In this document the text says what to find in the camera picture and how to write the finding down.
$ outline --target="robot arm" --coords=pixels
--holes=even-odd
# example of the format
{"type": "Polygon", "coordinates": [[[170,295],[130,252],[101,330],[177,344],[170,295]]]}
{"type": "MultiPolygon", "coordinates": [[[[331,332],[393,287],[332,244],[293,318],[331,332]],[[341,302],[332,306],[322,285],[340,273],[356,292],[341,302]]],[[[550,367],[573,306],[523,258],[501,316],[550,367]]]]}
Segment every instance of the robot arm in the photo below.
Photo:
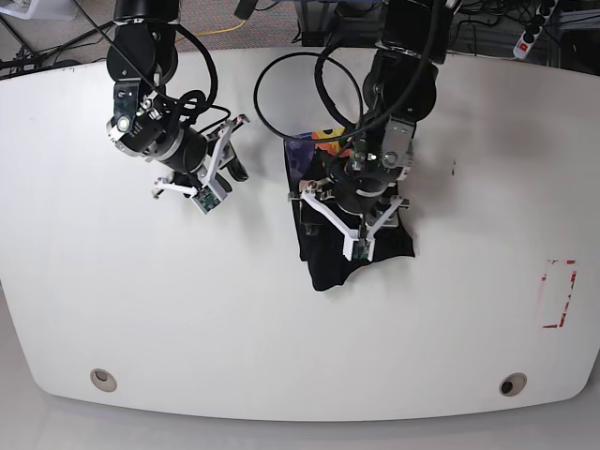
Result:
{"type": "Polygon", "coordinates": [[[179,191],[206,214],[232,191],[219,170],[227,168],[238,182],[248,179],[230,142],[247,119],[224,120],[221,129],[207,136],[191,128],[200,114],[214,107],[218,76],[210,53],[179,25],[179,0],[118,0],[114,21],[118,25],[114,43],[120,52],[111,47],[107,56],[114,80],[109,137],[126,155],[156,160],[172,169],[155,183],[156,198],[164,190],[179,191]],[[208,97],[200,90],[179,99],[166,96],[166,84],[177,69],[177,32],[192,40],[206,60],[211,78],[208,97]]]}
{"type": "Polygon", "coordinates": [[[314,235],[319,224],[310,211],[320,213],[344,234],[343,253],[348,260],[372,261],[375,233],[381,228],[397,227],[398,209],[410,205],[400,196],[398,185],[413,165],[417,123],[435,105],[438,69],[434,64],[442,64],[445,59],[450,25],[460,6],[459,0],[435,6],[434,1],[442,0],[382,2],[382,28],[373,42],[378,51],[363,85],[369,111],[362,124],[355,125],[341,115],[323,86],[325,57],[344,46],[344,40],[325,49],[315,67],[317,89],[332,117],[348,130],[374,124],[353,140],[339,142],[339,147],[346,150],[341,155],[325,154],[330,159],[327,178],[303,182],[299,197],[295,197],[301,202],[301,222],[310,234],[314,235]],[[430,34],[434,22],[434,34],[430,34]],[[407,91],[410,94],[406,99],[393,108],[407,91]],[[352,216],[361,219],[358,229],[346,225],[352,216]]]}
{"type": "MultiPolygon", "coordinates": [[[[236,15],[245,20],[255,6],[256,0],[242,0],[236,15]]],[[[338,112],[323,86],[325,58],[344,42],[325,49],[318,60],[315,80],[322,100],[341,125],[354,128],[354,136],[340,138],[344,151],[329,156],[327,177],[304,183],[295,199],[301,209],[316,211],[344,234],[344,256],[349,260],[372,260],[376,232],[397,227],[398,209],[409,207],[399,195],[398,183],[413,165],[417,123],[435,105],[435,64],[445,59],[459,6],[460,0],[382,2],[382,27],[371,44],[378,51],[363,86],[369,111],[359,124],[338,112]],[[346,216],[360,218],[358,229],[347,225],[346,216]]],[[[219,170],[227,168],[236,181],[248,179],[230,143],[245,117],[224,121],[221,129],[206,137],[191,129],[200,114],[214,107],[217,70],[210,53],[178,19],[179,0],[117,0],[114,21],[119,26],[107,57],[115,81],[114,116],[108,129],[123,153],[155,159],[172,169],[171,175],[156,182],[155,197],[164,190],[181,192],[208,213],[232,191],[219,170]],[[176,32],[191,40],[206,60],[211,75],[208,97],[199,90],[178,100],[166,96],[166,84],[177,68],[176,32]]],[[[310,218],[301,220],[315,230],[310,218]]]]}

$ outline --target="red marking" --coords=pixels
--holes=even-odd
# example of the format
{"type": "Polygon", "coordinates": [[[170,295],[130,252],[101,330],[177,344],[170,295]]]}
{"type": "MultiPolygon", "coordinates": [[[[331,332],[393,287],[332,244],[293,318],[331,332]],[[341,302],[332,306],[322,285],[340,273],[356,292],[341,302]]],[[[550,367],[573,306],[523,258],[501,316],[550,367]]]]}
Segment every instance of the red marking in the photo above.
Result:
{"type": "MultiPolygon", "coordinates": [[[[558,262],[558,260],[547,260],[547,261],[551,264],[558,262]]],[[[573,265],[576,263],[577,263],[576,260],[566,260],[564,262],[564,264],[566,264],[566,265],[573,265]]],[[[567,298],[569,300],[564,304],[564,312],[562,313],[560,323],[558,323],[556,325],[546,325],[546,326],[543,326],[542,328],[563,328],[564,322],[566,321],[566,313],[569,310],[569,304],[571,303],[571,295],[573,294],[573,288],[575,287],[575,278],[577,277],[577,274],[578,274],[577,270],[574,270],[573,273],[571,274],[571,291],[567,295],[567,298]]],[[[540,292],[538,293],[538,296],[539,296],[538,302],[541,300],[542,290],[544,288],[544,281],[546,281],[547,276],[548,276],[548,274],[544,274],[544,276],[542,277],[542,283],[540,285],[540,292]]]]}

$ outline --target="white tabletop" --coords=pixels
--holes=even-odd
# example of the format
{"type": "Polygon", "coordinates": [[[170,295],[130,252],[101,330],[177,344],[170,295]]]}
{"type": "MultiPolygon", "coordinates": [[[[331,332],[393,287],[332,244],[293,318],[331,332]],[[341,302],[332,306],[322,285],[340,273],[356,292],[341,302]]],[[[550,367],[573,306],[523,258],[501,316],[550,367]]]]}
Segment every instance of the white tabletop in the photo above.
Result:
{"type": "MultiPolygon", "coordinates": [[[[215,52],[218,103],[253,119],[254,81],[284,52],[215,52]]],[[[338,59],[362,79],[371,57],[338,59]]],[[[277,127],[333,125],[312,64],[290,61],[265,80],[277,127]]],[[[341,98],[347,84],[331,75],[341,98]]],[[[183,55],[170,93],[206,79],[200,56],[183,55]]],[[[179,195],[153,200],[168,170],[108,142],[113,83],[102,65],[0,83],[0,278],[38,385],[151,411],[303,421],[576,395],[600,347],[600,82],[451,57],[438,85],[406,183],[417,258],[316,293],[298,259],[281,141],[257,121],[234,136],[250,180],[203,217],[179,195]],[[543,328],[560,322],[570,293],[564,326],[543,328]],[[93,368],[117,390],[97,390],[93,368]],[[501,396],[515,372],[526,389],[501,396]]]]}

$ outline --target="screw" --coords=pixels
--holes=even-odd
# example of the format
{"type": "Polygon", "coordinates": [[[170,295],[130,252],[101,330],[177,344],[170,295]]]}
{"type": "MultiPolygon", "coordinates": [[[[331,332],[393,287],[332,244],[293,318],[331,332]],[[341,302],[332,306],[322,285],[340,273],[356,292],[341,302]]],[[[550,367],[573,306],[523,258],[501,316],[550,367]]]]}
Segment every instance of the screw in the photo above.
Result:
{"type": "Polygon", "coordinates": [[[127,131],[129,128],[129,118],[127,116],[122,116],[116,123],[116,127],[119,131],[127,131]]]}
{"type": "Polygon", "coordinates": [[[383,157],[383,161],[385,161],[389,165],[394,165],[398,162],[398,155],[394,152],[386,153],[383,157]]]}

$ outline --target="black cloth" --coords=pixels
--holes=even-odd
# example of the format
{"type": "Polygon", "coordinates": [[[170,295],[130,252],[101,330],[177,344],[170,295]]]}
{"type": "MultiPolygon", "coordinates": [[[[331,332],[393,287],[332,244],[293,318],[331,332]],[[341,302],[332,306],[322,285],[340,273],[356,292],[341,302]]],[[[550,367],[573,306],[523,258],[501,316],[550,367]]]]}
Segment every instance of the black cloth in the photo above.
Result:
{"type": "MultiPolygon", "coordinates": [[[[299,182],[294,182],[290,177],[287,154],[285,154],[285,164],[290,192],[299,193],[299,182]]],[[[314,157],[303,179],[321,180],[324,178],[325,169],[319,159],[314,157]]],[[[307,235],[306,227],[300,222],[300,202],[292,202],[292,210],[300,246],[300,260],[308,264],[308,271],[315,291],[323,292],[334,286],[342,286],[350,274],[360,267],[395,258],[396,256],[414,258],[413,239],[401,223],[395,229],[382,229],[375,233],[373,262],[367,260],[348,261],[342,254],[344,235],[331,222],[311,209],[312,213],[310,214],[314,213],[314,215],[320,216],[322,220],[318,227],[318,234],[307,235]]],[[[358,217],[341,211],[336,211],[336,213],[345,216],[349,225],[351,225],[352,220],[356,220],[352,228],[358,227],[358,217]]]]}

